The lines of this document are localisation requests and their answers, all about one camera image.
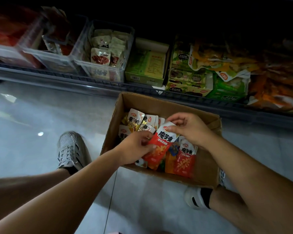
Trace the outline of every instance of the shelf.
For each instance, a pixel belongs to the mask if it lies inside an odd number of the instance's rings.
[[[219,114],[223,118],[293,129],[293,114],[254,110],[239,103],[228,103],[194,95],[158,90],[142,84],[111,82],[49,70],[15,67],[2,63],[0,63],[0,80],[100,97],[116,98],[120,92],[134,92]]]

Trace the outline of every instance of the forearm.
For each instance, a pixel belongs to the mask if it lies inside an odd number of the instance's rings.
[[[206,144],[206,149],[238,189],[251,211],[257,212],[266,207],[259,215],[293,214],[292,181],[262,165],[220,136],[213,135]]]
[[[0,221],[0,233],[74,233],[120,166],[111,150]]]

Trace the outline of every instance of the gray floor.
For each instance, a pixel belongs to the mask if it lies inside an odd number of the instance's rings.
[[[0,85],[0,177],[56,169],[56,142],[67,130],[82,135],[95,159],[115,101],[11,82]],[[224,119],[223,136],[293,181],[293,131]],[[234,190],[228,180],[226,186]],[[119,168],[76,233],[240,233],[211,210],[190,209],[183,201],[185,188]]]

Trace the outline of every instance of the black sock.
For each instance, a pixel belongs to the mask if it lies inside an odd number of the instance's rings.
[[[211,209],[209,207],[209,199],[211,197],[211,192],[213,191],[213,189],[210,189],[210,188],[201,188],[201,196],[202,196],[202,199],[204,201],[204,204],[207,208]]]
[[[70,175],[74,175],[76,172],[78,172],[77,168],[75,168],[74,166],[63,167],[63,168],[66,169]]]

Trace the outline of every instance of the white sneaker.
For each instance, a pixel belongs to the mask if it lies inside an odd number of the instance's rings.
[[[85,143],[82,137],[74,131],[67,131],[60,136],[57,143],[57,154],[58,168],[74,166],[77,170],[80,170],[87,165]]]
[[[201,188],[188,187],[184,194],[184,199],[187,205],[192,209],[207,208],[201,196]]]

